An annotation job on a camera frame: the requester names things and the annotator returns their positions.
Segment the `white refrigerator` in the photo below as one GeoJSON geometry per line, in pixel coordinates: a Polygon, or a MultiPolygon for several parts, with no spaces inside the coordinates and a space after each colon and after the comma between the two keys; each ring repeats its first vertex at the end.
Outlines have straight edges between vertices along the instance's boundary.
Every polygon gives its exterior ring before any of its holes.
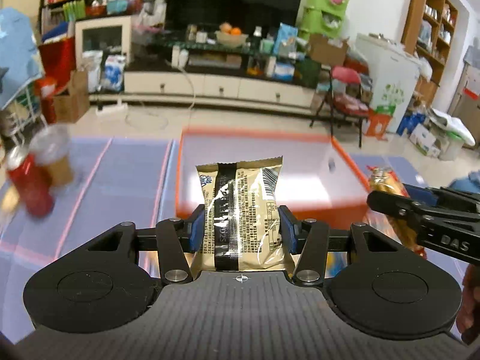
{"type": "Polygon", "coordinates": [[[420,62],[385,40],[358,34],[357,50],[368,61],[373,81],[370,108],[392,116],[387,132],[397,132],[420,77],[420,62]]]}

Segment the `tiled floor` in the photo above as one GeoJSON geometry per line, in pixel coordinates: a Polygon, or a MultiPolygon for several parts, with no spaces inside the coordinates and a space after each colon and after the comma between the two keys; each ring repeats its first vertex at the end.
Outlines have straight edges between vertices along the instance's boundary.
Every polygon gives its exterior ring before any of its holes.
{"type": "MultiPolygon", "coordinates": [[[[327,134],[327,129],[321,122],[316,122],[313,128],[309,128],[308,120],[296,117],[240,111],[206,109],[189,111],[186,108],[140,106],[130,107],[126,119],[124,114],[97,117],[95,109],[91,108],[78,123],[71,126],[71,132],[80,136],[178,139],[182,129],[189,125],[327,134]]],[[[348,152],[405,157],[432,187],[448,185],[453,179],[465,177],[472,170],[480,169],[480,155],[472,150],[463,149],[455,161],[445,162],[425,157],[412,143],[397,135],[388,136],[386,142],[364,137],[363,148],[359,149],[356,128],[336,128],[334,133],[348,152]]]]}

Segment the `barcode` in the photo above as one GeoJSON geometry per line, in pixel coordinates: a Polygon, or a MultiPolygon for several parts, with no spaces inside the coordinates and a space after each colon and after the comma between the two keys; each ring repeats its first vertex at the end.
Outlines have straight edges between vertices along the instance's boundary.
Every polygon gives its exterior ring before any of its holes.
{"type": "Polygon", "coordinates": [[[264,199],[275,199],[274,192],[277,185],[278,173],[275,173],[272,169],[262,168],[263,186],[265,188],[264,199]]]}

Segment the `orange box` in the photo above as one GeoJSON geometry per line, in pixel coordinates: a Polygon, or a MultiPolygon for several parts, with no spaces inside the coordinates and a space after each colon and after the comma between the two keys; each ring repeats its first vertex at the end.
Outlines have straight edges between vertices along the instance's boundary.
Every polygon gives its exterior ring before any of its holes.
{"type": "Polygon", "coordinates": [[[182,132],[177,163],[176,212],[188,218],[203,204],[197,165],[283,156],[275,189],[298,219],[315,218],[350,229],[368,210],[368,179],[335,138],[279,131],[190,127],[182,132]]]}
{"type": "Polygon", "coordinates": [[[367,137],[381,139],[391,120],[392,117],[390,115],[378,114],[373,109],[369,108],[368,121],[363,123],[362,133],[367,137]]]}

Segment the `chair seat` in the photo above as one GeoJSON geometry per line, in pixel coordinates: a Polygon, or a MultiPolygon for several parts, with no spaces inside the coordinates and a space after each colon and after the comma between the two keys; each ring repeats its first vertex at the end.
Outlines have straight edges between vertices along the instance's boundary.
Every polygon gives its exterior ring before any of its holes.
{"type": "Polygon", "coordinates": [[[345,84],[360,85],[362,83],[360,75],[355,70],[343,66],[335,66],[332,69],[332,79],[345,84]]]}
{"type": "Polygon", "coordinates": [[[359,99],[349,96],[346,93],[336,93],[334,105],[337,110],[344,114],[355,117],[368,117],[368,106],[359,99]]]}

